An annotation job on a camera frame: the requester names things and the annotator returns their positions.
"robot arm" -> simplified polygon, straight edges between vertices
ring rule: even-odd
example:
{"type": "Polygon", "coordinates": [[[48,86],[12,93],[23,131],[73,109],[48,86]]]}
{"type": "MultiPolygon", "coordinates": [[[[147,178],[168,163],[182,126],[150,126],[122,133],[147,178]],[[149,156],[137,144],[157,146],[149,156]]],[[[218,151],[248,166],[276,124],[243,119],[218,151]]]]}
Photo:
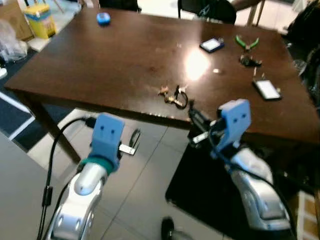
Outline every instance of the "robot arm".
{"type": "Polygon", "coordinates": [[[219,119],[210,121],[190,105],[189,117],[201,134],[190,140],[198,146],[208,139],[213,159],[223,158],[225,168],[239,190],[248,224],[258,231],[282,231],[291,228],[284,204],[272,187],[270,167],[249,148],[241,147],[240,139],[251,124],[250,105],[245,99],[230,101],[219,107],[219,119]]]}
{"type": "Polygon", "coordinates": [[[121,144],[124,122],[107,114],[96,120],[91,153],[79,167],[82,170],[68,185],[66,200],[58,207],[45,240],[86,240],[94,220],[94,210],[101,199],[108,176],[119,167],[121,152],[134,155],[140,135],[136,130],[131,146],[121,144]]]}

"wooden table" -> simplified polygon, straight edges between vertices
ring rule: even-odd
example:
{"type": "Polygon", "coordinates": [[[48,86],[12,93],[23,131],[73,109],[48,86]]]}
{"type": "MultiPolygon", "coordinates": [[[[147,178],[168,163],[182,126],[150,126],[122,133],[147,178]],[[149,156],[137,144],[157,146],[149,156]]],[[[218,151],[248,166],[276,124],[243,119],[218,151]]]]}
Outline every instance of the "wooden table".
{"type": "MultiPolygon", "coordinates": [[[[188,110],[164,103],[161,86],[186,92],[196,108],[216,118],[230,100],[248,99],[252,124],[245,139],[276,146],[319,145],[319,120],[281,36],[275,31],[138,14],[115,9],[84,9],[53,37],[5,87],[14,91],[53,135],[59,128],[42,103],[108,112],[122,117],[189,128],[188,110]],[[98,11],[111,24],[97,24],[98,11]],[[260,42],[251,52],[263,60],[258,74],[281,88],[283,99],[264,101],[252,86],[253,69],[239,63],[235,42],[260,42]],[[224,38],[225,47],[208,54],[199,44],[224,38]]],[[[65,137],[63,149],[79,156],[65,137]]]]}

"pliers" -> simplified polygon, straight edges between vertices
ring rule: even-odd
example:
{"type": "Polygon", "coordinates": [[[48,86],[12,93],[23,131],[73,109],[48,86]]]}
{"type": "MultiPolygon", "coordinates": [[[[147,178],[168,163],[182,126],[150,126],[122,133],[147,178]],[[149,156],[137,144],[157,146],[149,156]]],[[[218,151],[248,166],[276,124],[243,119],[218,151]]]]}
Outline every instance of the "pliers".
{"type": "Polygon", "coordinates": [[[246,52],[249,52],[252,48],[254,48],[259,43],[259,38],[257,38],[253,43],[247,45],[244,41],[241,40],[239,35],[235,36],[236,42],[244,48],[246,52]]]}

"plastic bag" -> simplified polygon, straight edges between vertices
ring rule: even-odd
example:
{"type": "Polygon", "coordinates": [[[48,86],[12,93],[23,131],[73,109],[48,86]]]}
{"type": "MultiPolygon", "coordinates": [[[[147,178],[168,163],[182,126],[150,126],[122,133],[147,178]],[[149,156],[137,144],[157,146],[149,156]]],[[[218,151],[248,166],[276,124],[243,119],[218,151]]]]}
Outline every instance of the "plastic bag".
{"type": "Polygon", "coordinates": [[[0,57],[5,62],[11,62],[25,58],[27,53],[27,44],[16,39],[16,32],[12,26],[0,19],[0,57]]]}

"table leg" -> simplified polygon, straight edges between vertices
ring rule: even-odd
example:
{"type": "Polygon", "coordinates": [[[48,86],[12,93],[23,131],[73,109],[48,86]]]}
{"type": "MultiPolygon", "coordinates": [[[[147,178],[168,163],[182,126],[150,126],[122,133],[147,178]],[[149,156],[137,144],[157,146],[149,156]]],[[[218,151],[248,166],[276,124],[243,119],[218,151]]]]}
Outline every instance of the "table leg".
{"type": "Polygon", "coordinates": [[[178,18],[181,18],[182,0],[178,0],[178,18]]]}
{"type": "Polygon", "coordinates": [[[59,5],[59,3],[57,2],[57,0],[53,0],[54,3],[57,5],[57,7],[60,9],[60,11],[64,14],[64,10],[61,8],[61,6],[59,5]]]}
{"type": "Polygon", "coordinates": [[[250,14],[249,14],[249,17],[248,17],[248,21],[246,22],[247,26],[251,26],[252,23],[254,22],[254,18],[255,18],[255,15],[256,15],[256,11],[257,11],[257,6],[258,5],[255,5],[255,6],[251,7],[250,14]]]}
{"type": "Polygon", "coordinates": [[[258,26],[258,25],[259,25],[260,18],[261,18],[261,14],[262,14],[262,11],[263,11],[264,6],[265,6],[265,2],[266,2],[266,0],[261,1],[261,5],[260,5],[260,9],[259,9],[258,19],[256,20],[256,24],[255,24],[256,26],[258,26]]]}
{"type": "MultiPolygon", "coordinates": [[[[54,122],[54,120],[50,117],[47,110],[44,108],[44,106],[38,102],[33,101],[28,98],[25,94],[17,94],[18,98],[21,100],[23,104],[25,104],[30,111],[34,114],[35,119],[38,120],[38,122],[48,130],[48,132],[55,138],[60,129],[57,126],[57,124],[54,122]]],[[[59,138],[59,144],[62,147],[62,149],[69,155],[69,157],[72,159],[74,163],[79,163],[81,158],[75,151],[75,149],[72,147],[68,139],[65,137],[65,135],[61,135],[59,138]]]]}

